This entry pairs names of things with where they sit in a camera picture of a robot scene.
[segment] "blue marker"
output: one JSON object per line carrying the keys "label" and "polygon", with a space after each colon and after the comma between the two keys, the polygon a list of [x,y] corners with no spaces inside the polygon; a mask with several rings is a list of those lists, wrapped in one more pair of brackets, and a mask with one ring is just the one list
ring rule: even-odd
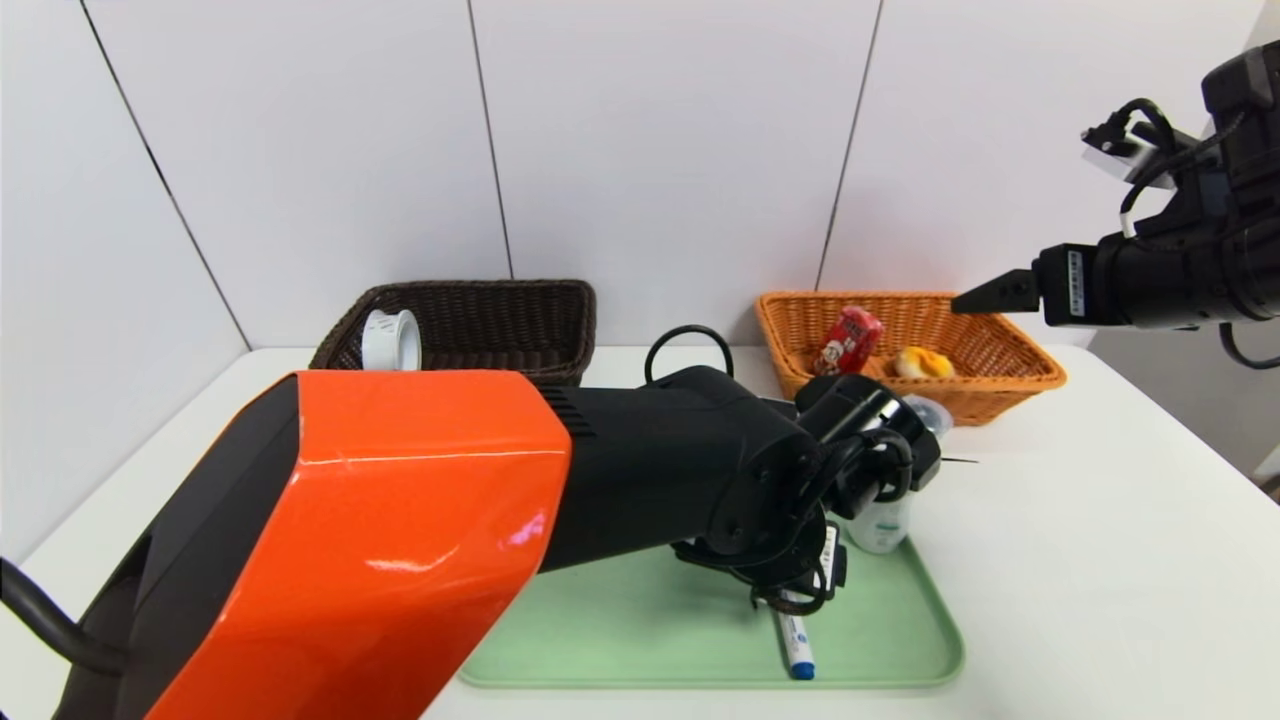
{"label": "blue marker", "polygon": [[[790,591],[783,591],[783,596],[790,596]],[[787,600],[799,601],[799,597]],[[782,646],[787,651],[787,666],[791,667],[791,676],[796,680],[812,680],[817,674],[813,664],[813,648],[809,647],[809,633],[804,629],[804,620],[795,615],[773,611],[782,628]]]}

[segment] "basket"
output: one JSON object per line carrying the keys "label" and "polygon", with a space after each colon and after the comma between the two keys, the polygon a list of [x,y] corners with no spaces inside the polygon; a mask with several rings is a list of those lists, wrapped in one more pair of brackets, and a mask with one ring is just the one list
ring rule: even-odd
{"label": "basket", "polygon": [[413,313],[424,370],[520,370],[540,386],[577,386],[595,348],[595,291],[582,281],[424,281],[361,295],[311,369],[361,369],[365,319],[375,309]]}
{"label": "basket", "polygon": [[[1046,389],[1066,373],[1004,315],[956,315],[951,293],[773,292],[755,304],[782,392],[791,400],[813,379],[813,359],[846,305],[861,305],[884,323],[884,336],[863,373],[899,395],[945,405],[957,425],[984,425]],[[893,377],[893,357],[919,345],[951,359],[954,378]]]}

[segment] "yellow food item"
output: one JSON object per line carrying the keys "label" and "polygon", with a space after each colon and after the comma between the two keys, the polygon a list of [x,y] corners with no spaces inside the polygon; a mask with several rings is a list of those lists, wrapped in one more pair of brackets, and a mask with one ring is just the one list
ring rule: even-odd
{"label": "yellow food item", "polygon": [[909,345],[893,359],[893,369],[902,378],[952,378],[951,359],[927,347]]}

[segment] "white table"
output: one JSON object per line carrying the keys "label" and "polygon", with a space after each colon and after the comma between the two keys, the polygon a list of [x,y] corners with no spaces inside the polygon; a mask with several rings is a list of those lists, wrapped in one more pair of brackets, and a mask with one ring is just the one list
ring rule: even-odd
{"label": "white table", "polygon": [[[931,691],[481,691],[453,680],[425,717],[1280,717],[1280,507],[1093,355],[1052,347],[1066,387],[943,443],[913,537],[966,642]],[[635,386],[644,348],[602,347],[589,386]],[[81,614],[230,416],[310,350],[241,357],[24,564]],[[718,364],[671,347],[659,372]],[[739,378],[777,392],[763,348]],[[0,612],[0,708],[51,714],[67,665]]]}

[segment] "dark brown wicker basket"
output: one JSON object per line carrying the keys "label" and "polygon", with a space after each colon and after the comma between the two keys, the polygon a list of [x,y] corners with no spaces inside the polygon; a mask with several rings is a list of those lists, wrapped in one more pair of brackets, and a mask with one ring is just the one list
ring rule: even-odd
{"label": "dark brown wicker basket", "polygon": [[360,296],[311,369],[361,369],[365,318],[375,309],[413,311],[424,370],[520,370],[538,384],[576,386],[595,348],[595,291],[582,281],[424,281]]}

